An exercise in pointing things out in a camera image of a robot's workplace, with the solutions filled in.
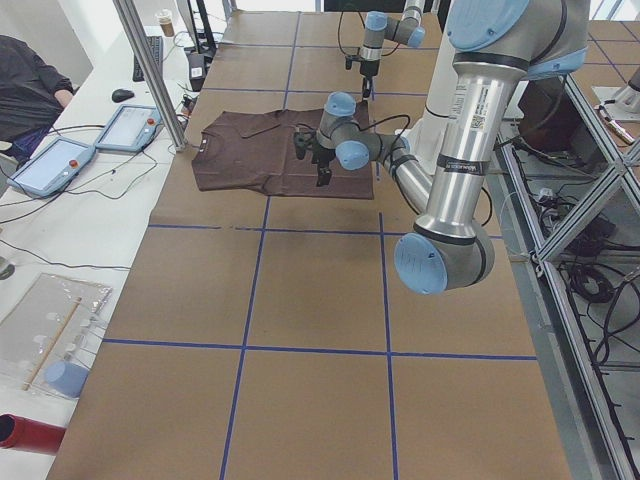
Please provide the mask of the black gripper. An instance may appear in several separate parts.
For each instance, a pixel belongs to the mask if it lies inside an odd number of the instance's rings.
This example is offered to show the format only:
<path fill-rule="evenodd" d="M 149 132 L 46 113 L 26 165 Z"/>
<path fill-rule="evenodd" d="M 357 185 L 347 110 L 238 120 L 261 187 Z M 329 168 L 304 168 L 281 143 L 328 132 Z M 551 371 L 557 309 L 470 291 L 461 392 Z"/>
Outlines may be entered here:
<path fill-rule="evenodd" d="M 362 80 L 362 98 L 368 99 L 371 96 L 374 78 L 379 73 L 379 60 L 362 60 L 360 62 L 360 74 L 364 76 Z"/>
<path fill-rule="evenodd" d="M 317 187 L 328 186 L 330 184 L 332 178 L 330 163 L 334 159 L 334 149 L 325 148 L 319 143 L 312 146 L 312 163 L 317 166 Z"/>

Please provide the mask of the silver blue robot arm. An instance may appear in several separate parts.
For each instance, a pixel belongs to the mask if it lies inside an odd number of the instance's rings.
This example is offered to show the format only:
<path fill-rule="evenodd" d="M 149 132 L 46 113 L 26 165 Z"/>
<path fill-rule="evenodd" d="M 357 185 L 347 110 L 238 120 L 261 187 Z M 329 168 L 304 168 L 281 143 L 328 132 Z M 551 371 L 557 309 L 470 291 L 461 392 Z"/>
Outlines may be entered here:
<path fill-rule="evenodd" d="M 566 76 L 586 57 L 585 1 L 455 1 L 443 32 L 457 79 L 444 119 L 443 141 L 426 171 L 400 135 L 369 133 L 355 120 L 344 92 L 326 100 L 318 127 L 296 131 L 298 158 L 310 157 L 318 182 L 330 164 L 348 170 L 380 163 L 417 212 L 394 251 L 402 282 L 419 294 L 438 294 L 486 278 L 494 249 L 474 212 L 506 108 L 524 80 Z"/>
<path fill-rule="evenodd" d="M 371 11 L 366 15 L 364 39 L 357 57 L 360 63 L 359 72 L 363 76 L 364 99 L 371 95 L 374 77 L 379 72 L 385 40 L 411 48 L 417 48 L 422 44 L 425 37 L 425 29 L 421 26 L 424 5 L 424 0 L 406 1 L 400 20 L 380 11 Z"/>

